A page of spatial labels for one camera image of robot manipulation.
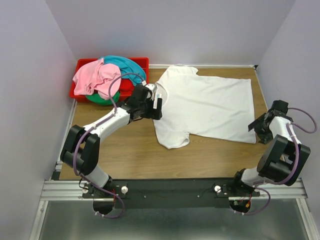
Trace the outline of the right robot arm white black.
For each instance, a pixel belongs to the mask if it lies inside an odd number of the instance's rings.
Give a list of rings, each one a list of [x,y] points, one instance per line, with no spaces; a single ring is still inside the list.
[[[298,140],[293,119],[287,115],[289,103],[273,101],[271,108],[248,125],[259,142],[269,147],[257,167],[242,169],[233,178],[233,186],[251,194],[260,185],[293,185],[302,171],[311,149]]]

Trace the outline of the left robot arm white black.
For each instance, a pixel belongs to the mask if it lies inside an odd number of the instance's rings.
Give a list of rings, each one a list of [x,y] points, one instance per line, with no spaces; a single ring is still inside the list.
[[[116,103],[105,116],[83,127],[72,126],[60,160],[95,188],[110,191],[112,178],[98,164],[101,143],[116,130],[139,119],[160,120],[162,103],[156,84],[136,85],[131,96]]]

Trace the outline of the white t shirt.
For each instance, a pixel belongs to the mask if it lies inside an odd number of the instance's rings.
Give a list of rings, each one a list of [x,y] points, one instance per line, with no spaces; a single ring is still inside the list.
[[[250,79],[200,76],[191,66],[170,66],[155,83],[162,117],[153,122],[159,144],[167,149],[189,144],[190,135],[256,143],[248,130],[255,119]]]

